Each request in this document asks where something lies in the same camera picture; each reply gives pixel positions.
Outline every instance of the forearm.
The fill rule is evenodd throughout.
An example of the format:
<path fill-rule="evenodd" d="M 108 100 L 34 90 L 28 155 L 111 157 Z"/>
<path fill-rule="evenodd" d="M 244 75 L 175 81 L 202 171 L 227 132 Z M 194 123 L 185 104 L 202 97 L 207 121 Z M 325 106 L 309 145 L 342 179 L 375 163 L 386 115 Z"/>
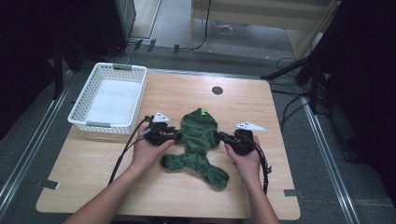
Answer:
<path fill-rule="evenodd" d="M 110 223 L 139 176 L 141 176 L 139 171 L 128 168 L 65 223 Z"/>
<path fill-rule="evenodd" d="M 276 213 L 262 190 L 259 178 L 244 180 L 254 223 L 279 223 Z"/>

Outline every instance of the gray carpet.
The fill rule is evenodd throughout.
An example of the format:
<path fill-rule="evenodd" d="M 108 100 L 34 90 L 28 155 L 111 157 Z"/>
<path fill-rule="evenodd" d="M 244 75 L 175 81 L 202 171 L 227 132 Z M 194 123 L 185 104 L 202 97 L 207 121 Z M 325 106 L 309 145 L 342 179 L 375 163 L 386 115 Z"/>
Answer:
<path fill-rule="evenodd" d="M 130 63 L 148 68 L 233 74 L 246 78 L 257 78 L 259 75 L 271 74 L 277 70 L 276 61 L 271 60 L 193 51 L 181 51 L 174 54 L 172 49 L 155 49 L 148 52 L 147 47 L 144 46 L 136 51 L 132 49 L 129 50 Z M 94 62 L 85 59 L 85 57 L 81 58 L 84 62 L 83 68 L 79 72 L 74 72 L 71 89 L 64 104 L 53 121 L 1 223 L 60 223 L 68 217 L 68 214 L 41 214 L 35 210 L 35 203 L 41 192 L 40 188 L 35 187 L 35 182 L 50 174 L 71 127 L 71 124 L 67 122 L 67 116 L 72 108 L 72 102 L 77 99 L 94 65 Z M 127 58 L 124 52 L 121 52 L 110 60 L 115 63 L 124 63 Z M 292 76 L 284 76 L 270 84 L 273 90 L 297 92 L 297 87 L 292 81 Z M 35 127 L 44 116 L 51 101 L 52 91 L 53 86 L 44 90 L 29 110 L 23 114 L 8 136 L 0 142 L 1 184 L 7 180 L 34 133 Z M 281 120 L 283 110 L 286 104 L 293 99 L 293 96 L 274 93 L 273 97 L 278 119 Z M 292 111 L 299 105 L 301 102 L 296 101 L 288 111 Z M 355 202 L 361 223 L 396 223 L 395 208 L 391 205 L 381 186 L 378 175 L 365 164 L 347 162 L 330 120 L 325 116 L 318 116 L 318 118 Z M 283 139 L 295 188 L 302 191 L 304 197 L 299 198 L 301 218 L 296 221 L 282 221 L 282 223 L 346 223 L 318 150 L 315 136 L 303 110 L 298 111 L 286 122 Z"/>

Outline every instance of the person's right hand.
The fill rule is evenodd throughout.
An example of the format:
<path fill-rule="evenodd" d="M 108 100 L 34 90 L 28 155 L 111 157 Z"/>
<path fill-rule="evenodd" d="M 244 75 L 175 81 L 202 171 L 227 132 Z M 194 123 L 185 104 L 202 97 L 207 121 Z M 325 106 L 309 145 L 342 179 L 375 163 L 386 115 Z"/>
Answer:
<path fill-rule="evenodd" d="M 260 145 L 259 138 L 256 135 L 253 136 L 253 139 L 257 145 Z M 230 145 L 225 144 L 225 148 L 227 154 L 233 159 L 233 164 L 244 182 L 260 179 L 260 156 L 256 150 L 241 156 L 236 154 Z"/>

